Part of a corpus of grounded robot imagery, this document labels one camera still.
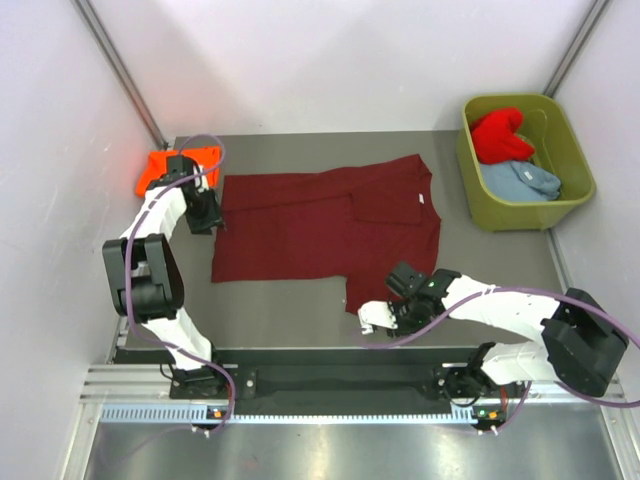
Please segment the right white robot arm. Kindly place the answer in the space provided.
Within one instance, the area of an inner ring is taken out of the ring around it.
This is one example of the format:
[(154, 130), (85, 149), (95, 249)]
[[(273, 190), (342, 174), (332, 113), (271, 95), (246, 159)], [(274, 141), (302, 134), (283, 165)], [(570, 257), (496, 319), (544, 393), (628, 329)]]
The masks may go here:
[(554, 295), (497, 287), (452, 270), (426, 275), (405, 262), (385, 283), (395, 299), (368, 302), (358, 316), (398, 341), (446, 319), (522, 337), (517, 344), (485, 342), (465, 366), (450, 369), (441, 390), (453, 397), (487, 396), (517, 382), (554, 382), (579, 397), (601, 399), (629, 346), (626, 332), (582, 290)]

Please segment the dark red t shirt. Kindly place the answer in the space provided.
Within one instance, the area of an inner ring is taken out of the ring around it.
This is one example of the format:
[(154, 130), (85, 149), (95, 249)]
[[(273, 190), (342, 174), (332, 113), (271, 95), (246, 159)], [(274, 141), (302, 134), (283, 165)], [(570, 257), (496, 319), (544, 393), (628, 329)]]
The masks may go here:
[(417, 155), (320, 173), (230, 175), (211, 280), (346, 280), (346, 311), (387, 300), (400, 262), (431, 273), (441, 218)]

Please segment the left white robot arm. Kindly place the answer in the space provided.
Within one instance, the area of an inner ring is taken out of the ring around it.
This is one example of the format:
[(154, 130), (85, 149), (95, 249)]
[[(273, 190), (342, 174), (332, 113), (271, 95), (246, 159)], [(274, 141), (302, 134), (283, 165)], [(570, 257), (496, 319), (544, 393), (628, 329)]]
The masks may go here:
[(111, 299), (134, 334), (164, 347), (160, 364), (173, 399), (213, 399), (230, 382), (215, 347), (199, 332), (185, 307), (185, 287), (170, 240), (180, 221), (194, 235), (210, 235), (224, 220), (215, 191), (224, 155), (212, 164), (183, 153), (166, 160), (152, 178), (144, 203), (128, 229), (102, 247)]

